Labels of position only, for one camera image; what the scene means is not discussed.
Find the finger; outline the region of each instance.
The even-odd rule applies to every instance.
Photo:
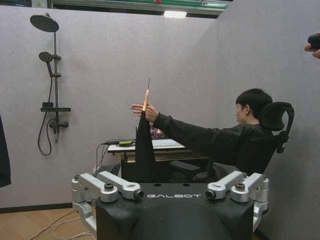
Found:
[[[131,104],[130,107],[142,109],[143,104]]]
[[[141,113],[135,113],[134,115],[141,117]]]
[[[134,111],[142,111],[142,108],[140,107],[130,107],[130,109]]]
[[[315,58],[320,59],[320,50],[315,51],[312,55],[313,55]]]
[[[310,44],[310,43],[308,43],[307,45],[305,45],[304,50],[305,50],[306,52],[314,52],[314,51],[315,51],[314,49],[311,49],[311,44]]]

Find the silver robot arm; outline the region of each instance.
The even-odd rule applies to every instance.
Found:
[[[107,171],[94,176],[88,173],[76,175],[71,185],[72,207],[80,213],[82,222],[94,235],[97,235],[97,222],[92,207],[97,198],[104,203],[112,203],[118,199],[118,191],[125,199],[139,200],[144,196],[138,183],[126,181]]]
[[[206,197],[213,201],[224,199],[230,191],[231,199],[238,203],[254,201],[253,226],[254,232],[259,226],[264,211],[268,210],[269,179],[263,174],[253,173],[247,177],[245,173],[234,171],[217,182],[207,185]]]

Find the floor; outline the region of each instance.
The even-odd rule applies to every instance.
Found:
[[[16,213],[0,214],[0,240],[30,240],[40,230],[48,227],[58,218],[72,212],[71,208],[43,210],[43,211],[26,211]],[[66,220],[78,218],[77,212],[64,217],[57,223]],[[79,233],[88,232],[88,229],[78,219],[62,224],[56,229],[55,234],[60,237],[74,236]],[[39,235],[36,240],[55,240],[52,235],[52,228]],[[77,240],[93,240],[91,236],[81,236]]]

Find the shower faucet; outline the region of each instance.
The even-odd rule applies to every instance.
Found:
[[[42,103],[41,112],[45,112],[45,115],[44,115],[44,119],[43,119],[42,126],[40,129],[40,133],[38,136],[38,147],[39,147],[39,150],[42,154],[49,155],[51,153],[52,149],[51,149],[51,142],[50,142],[50,139],[48,136],[48,129],[47,129],[47,138],[49,140],[49,145],[50,145],[49,154],[43,153],[43,151],[40,148],[40,144],[39,144],[41,131],[42,131],[45,119],[47,117],[47,113],[49,113],[49,112],[55,113],[55,118],[49,120],[49,122],[47,123],[47,128],[48,128],[48,126],[50,128],[53,128],[53,133],[56,135],[55,136],[55,143],[58,143],[58,139],[59,139],[59,135],[60,135],[60,128],[67,128],[69,126],[69,123],[66,121],[60,122],[59,112],[70,112],[71,108],[59,107],[58,78],[61,77],[61,74],[58,73],[58,61],[61,60],[61,57],[57,55],[57,34],[56,34],[56,32],[59,30],[59,24],[55,20],[53,20],[48,13],[46,13],[45,15],[32,15],[30,18],[30,22],[34,27],[36,27],[39,30],[42,30],[42,31],[48,32],[48,33],[53,33],[54,54],[50,54],[47,51],[43,51],[39,54],[40,60],[45,62],[47,65],[49,76],[51,77],[51,87],[50,87],[48,102]],[[51,61],[52,60],[53,60],[53,64],[54,64],[54,69],[53,69],[54,72],[51,68]],[[53,78],[54,78],[55,106],[52,102],[50,102]]]

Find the man's arm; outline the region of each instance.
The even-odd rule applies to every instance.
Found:
[[[141,115],[142,104],[133,104],[130,108],[134,114]],[[157,112],[151,104],[148,104],[145,116],[147,121],[154,123],[154,127],[162,130],[169,138],[189,150],[213,157],[215,161],[218,161],[219,156],[235,151],[244,128],[243,125],[218,129],[188,124]]]

